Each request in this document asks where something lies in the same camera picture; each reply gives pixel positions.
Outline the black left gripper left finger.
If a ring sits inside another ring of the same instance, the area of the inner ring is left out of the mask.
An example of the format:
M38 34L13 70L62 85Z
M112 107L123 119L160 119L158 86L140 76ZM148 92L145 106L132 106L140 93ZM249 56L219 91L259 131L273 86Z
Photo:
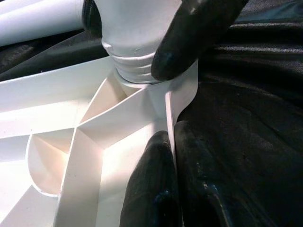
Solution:
M158 131L128 181L121 227L179 227L177 175L168 133Z

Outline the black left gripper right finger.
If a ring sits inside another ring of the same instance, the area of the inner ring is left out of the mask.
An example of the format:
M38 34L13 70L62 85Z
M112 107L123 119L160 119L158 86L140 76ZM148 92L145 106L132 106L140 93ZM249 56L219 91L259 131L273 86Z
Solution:
M235 226L208 138L189 121L176 123L174 136L184 225Z

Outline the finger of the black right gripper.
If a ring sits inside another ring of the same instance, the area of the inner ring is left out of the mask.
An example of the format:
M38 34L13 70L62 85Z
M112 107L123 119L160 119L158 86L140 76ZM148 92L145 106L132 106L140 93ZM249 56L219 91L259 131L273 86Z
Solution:
M82 22L85 30L95 37L102 37L101 17L94 0L83 1Z
M157 81L186 71L235 22L245 0L184 0L178 8L151 64Z

